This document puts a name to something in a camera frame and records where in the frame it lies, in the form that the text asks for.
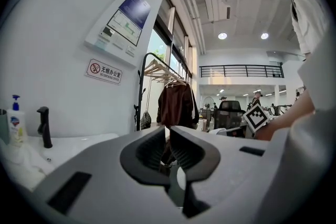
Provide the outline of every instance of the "person's hand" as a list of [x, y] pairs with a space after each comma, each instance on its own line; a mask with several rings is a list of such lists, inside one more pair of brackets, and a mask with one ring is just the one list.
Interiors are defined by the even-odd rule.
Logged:
[[275, 126], [272, 122], [268, 123], [266, 126], [260, 128], [256, 133], [257, 140], [270, 141], [274, 132], [276, 131]]

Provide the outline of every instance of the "round ceiling lamp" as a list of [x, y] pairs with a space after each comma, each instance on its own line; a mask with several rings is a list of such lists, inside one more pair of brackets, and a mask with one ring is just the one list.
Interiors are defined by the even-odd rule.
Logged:
[[261, 35], [261, 39], [267, 39], [268, 38], [268, 34], [267, 33], [263, 33], [262, 35]]
[[225, 39], [225, 38], [227, 38], [227, 34], [226, 34], [226, 33], [220, 33], [220, 34], [218, 35], [218, 38], [219, 38], [219, 39]]

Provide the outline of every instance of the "black faucet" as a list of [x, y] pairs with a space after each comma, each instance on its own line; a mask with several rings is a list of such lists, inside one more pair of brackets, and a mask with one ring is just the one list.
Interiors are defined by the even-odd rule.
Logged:
[[49, 109], [46, 106], [42, 106], [38, 111], [41, 113], [41, 124], [37, 129], [37, 132], [42, 135], [43, 144], [45, 148], [51, 148], [51, 138], [49, 130]]

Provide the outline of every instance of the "white ceiling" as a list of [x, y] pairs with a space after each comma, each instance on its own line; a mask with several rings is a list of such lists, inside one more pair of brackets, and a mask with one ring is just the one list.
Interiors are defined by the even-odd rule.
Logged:
[[[214, 96], [220, 94], [221, 96], [243, 96], [248, 93], [250, 97], [254, 96], [254, 91], [260, 90], [261, 93], [265, 96], [269, 93], [274, 93], [273, 85], [199, 85], [199, 90], [202, 96]], [[285, 90], [286, 86], [280, 85], [280, 91]]]
[[[263, 40], [260, 39], [263, 32], [269, 34], [268, 42], [275, 40], [277, 44], [285, 42], [287, 47], [299, 48], [291, 23], [291, 0], [224, 0], [224, 2], [231, 6], [230, 19], [210, 22], [205, 0], [196, 0], [206, 49], [237, 48], [237, 44], [240, 48], [264, 47]], [[218, 34], [221, 32], [227, 33], [228, 38], [219, 40]], [[242, 36], [247, 37], [244, 39], [244, 44], [241, 42]]]

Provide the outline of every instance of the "balcony railing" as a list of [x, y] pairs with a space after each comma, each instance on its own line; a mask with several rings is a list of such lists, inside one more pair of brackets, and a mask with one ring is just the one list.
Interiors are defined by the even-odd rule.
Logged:
[[284, 72], [280, 66], [260, 65], [226, 65], [203, 66], [201, 78], [205, 77], [266, 77], [283, 78]]

